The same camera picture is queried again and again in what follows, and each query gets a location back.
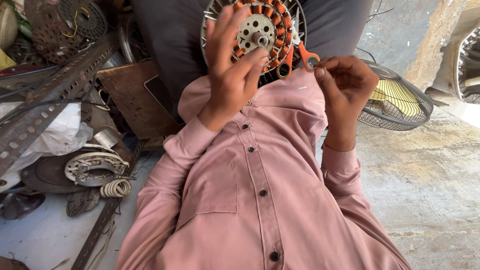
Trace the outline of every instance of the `white plastic bag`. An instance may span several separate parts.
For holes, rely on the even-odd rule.
[[[22,102],[0,104],[0,118],[15,109]],[[70,103],[46,128],[40,137],[0,177],[7,184],[0,186],[0,192],[19,183],[20,170],[31,165],[42,155],[62,156],[80,149],[93,136],[93,128],[80,122],[80,103]]]

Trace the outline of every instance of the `pink shirt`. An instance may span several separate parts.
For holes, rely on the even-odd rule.
[[[370,211],[355,150],[315,144],[327,126],[312,73],[257,94],[219,133],[197,119],[207,77],[179,105],[187,125],[137,200],[117,270],[411,269]]]

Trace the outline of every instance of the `person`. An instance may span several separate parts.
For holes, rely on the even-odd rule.
[[[362,194],[356,122],[378,77],[329,56],[257,89],[266,50],[229,62],[247,16],[226,6],[207,22],[208,76],[182,91],[187,124],[165,140],[115,268],[411,269]]]

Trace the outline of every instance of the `fingernail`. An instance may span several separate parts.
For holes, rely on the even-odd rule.
[[[315,70],[315,77],[321,78],[323,76],[325,76],[325,68],[317,68]]]

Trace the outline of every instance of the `hand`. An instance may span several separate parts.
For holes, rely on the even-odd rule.
[[[233,12],[224,7],[217,23],[207,20],[208,73],[212,87],[210,100],[198,115],[200,122],[211,131],[219,131],[253,98],[268,52],[257,48],[231,64],[233,41],[239,27],[249,16],[248,7]]]
[[[378,84],[378,76],[354,56],[325,57],[315,77],[325,96],[328,133],[324,143],[333,150],[355,147],[357,118]]]

